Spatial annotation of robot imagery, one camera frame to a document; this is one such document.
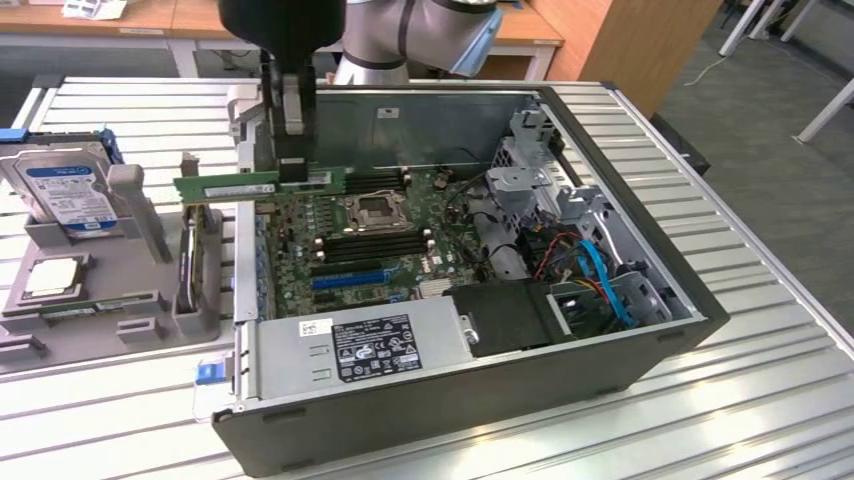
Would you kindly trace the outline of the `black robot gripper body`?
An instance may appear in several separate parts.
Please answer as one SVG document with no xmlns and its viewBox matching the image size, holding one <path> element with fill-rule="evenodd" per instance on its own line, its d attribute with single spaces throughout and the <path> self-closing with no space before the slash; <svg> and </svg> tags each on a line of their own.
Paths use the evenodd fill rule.
<svg viewBox="0 0 854 480">
<path fill-rule="evenodd" d="M 275 59 L 283 74 L 298 74 L 318 49 L 345 33 L 342 0 L 220 0 L 226 30 L 257 45 Z"/>
</svg>

